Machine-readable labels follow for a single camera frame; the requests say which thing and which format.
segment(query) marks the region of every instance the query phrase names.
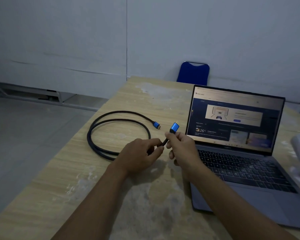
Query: blue connector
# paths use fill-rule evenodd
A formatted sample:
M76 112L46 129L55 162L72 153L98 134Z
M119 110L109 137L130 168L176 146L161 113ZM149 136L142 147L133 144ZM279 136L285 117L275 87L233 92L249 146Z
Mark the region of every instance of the blue connector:
M169 132L175 134L178 129L179 129L179 125L177 123L173 123Z
M156 128L156 129L160 129L160 125L159 125L159 123L158 122L154 122L153 123L153 126Z

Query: worn table surface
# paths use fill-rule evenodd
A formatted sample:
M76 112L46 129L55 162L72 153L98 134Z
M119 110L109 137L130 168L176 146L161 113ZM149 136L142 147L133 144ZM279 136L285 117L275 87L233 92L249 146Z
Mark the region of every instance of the worn table surface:
M132 110L161 125L133 114L105 117L131 118L144 123L151 136L164 140L164 132L178 120L185 131L193 85L132 77L104 104L39 175L0 214L0 239L50 239L104 173L109 161L88 146L86 133L92 121L110 111ZM288 171L297 163L290 144L300 133L300 114L284 108L274 156ZM101 125L93 141L104 149L120 151L146 131L130 122ZM156 163L124 184L123 203L110 239L231 239L212 214L194 212L189 185L165 149ZM288 230L300 239L299 230Z

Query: laptop keyboard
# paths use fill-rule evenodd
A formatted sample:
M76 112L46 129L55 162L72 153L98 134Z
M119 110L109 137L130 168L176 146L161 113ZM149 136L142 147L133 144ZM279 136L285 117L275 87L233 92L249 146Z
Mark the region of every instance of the laptop keyboard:
M223 181L297 194L271 161L204 150L198 152L204 165Z

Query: spacebar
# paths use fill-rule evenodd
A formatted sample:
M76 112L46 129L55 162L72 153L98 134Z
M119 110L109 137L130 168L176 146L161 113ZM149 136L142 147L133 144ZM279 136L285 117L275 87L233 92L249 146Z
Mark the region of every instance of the spacebar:
M232 177L232 176L228 176L228 175L222 175L222 176L223 176L223 179L228 182L258 187L257 182L252 179L242 178L242 177Z

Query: person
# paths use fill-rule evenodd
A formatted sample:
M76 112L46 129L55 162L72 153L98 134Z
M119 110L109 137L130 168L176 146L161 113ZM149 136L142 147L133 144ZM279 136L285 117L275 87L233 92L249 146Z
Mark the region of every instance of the person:
M169 158L174 159L183 176L197 187L233 239L296 239L211 172L201 162L191 137L180 132L166 132L165 136L169 140L167 148L172 148ZM123 182L160 157L164 151L160 144L158 138L135 139L128 143L52 239L107 239ZM148 155L148 150L153 151L152 154Z

